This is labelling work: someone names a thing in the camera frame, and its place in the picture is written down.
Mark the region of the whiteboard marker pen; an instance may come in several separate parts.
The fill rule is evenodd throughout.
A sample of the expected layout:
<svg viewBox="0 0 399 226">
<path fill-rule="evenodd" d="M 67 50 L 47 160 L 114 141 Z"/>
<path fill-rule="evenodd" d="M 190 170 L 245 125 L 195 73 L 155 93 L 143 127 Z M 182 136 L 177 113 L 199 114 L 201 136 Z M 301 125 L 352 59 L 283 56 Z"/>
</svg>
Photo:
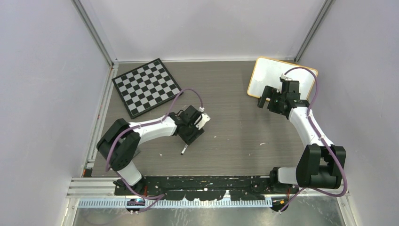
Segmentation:
<svg viewBox="0 0 399 226">
<path fill-rule="evenodd" d="M 184 146 L 184 148 L 183 148 L 183 150 L 181 151 L 181 155 L 184 155 L 184 153 L 185 153 L 185 151 L 186 151 L 186 149 L 188 148 L 188 145 L 186 144 L 185 146 Z"/>
</svg>

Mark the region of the yellow framed whiteboard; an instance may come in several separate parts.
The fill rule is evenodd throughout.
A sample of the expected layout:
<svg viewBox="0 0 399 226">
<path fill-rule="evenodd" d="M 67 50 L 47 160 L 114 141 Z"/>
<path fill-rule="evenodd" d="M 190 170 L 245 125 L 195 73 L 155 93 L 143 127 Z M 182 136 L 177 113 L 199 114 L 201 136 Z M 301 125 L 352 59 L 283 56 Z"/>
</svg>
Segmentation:
<svg viewBox="0 0 399 226">
<path fill-rule="evenodd" d="M 247 88 L 247 94 L 251 97 L 259 98 L 265 86 L 281 89 L 280 77 L 286 71 L 298 67 L 299 65 L 280 61 L 277 59 L 259 57 L 251 75 Z M 310 72 L 304 69 L 295 69 L 287 74 L 288 78 L 300 82 L 299 92 L 301 99 L 308 99 L 315 84 L 315 79 Z"/>
</svg>

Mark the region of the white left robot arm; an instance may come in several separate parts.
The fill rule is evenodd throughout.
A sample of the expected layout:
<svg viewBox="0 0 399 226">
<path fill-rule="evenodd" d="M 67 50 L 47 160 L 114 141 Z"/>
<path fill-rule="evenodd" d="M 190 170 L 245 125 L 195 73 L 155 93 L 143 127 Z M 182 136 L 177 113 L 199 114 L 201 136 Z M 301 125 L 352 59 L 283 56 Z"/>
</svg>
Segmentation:
<svg viewBox="0 0 399 226">
<path fill-rule="evenodd" d="M 179 136 L 189 146 L 204 133 L 203 128 L 210 119 L 202 107 L 196 109 L 192 105 L 144 122 L 117 119 L 99 139 L 96 148 L 107 162 L 106 169 L 117 172 L 126 181 L 126 189 L 138 195 L 144 190 L 144 182 L 133 163 L 137 148 L 145 142 L 171 136 Z"/>
</svg>

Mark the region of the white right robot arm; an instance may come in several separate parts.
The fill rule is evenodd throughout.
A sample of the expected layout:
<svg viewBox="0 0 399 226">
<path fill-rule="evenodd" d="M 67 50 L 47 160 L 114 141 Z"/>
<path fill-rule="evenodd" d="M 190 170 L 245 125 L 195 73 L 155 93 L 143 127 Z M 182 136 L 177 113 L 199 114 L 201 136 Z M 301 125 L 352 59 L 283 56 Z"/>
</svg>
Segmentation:
<svg viewBox="0 0 399 226">
<path fill-rule="evenodd" d="M 257 106 L 263 108 L 269 100 L 267 109 L 284 115 L 289 120 L 304 146 L 303 154 L 295 167 L 275 167 L 270 172 L 269 188 L 281 193 L 287 185 L 311 188 L 322 193 L 326 189 L 348 189 L 344 173 L 346 150 L 329 140 L 317 124 L 310 104 L 300 98 L 300 82 L 280 80 L 282 89 L 265 86 Z"/>
</svg>

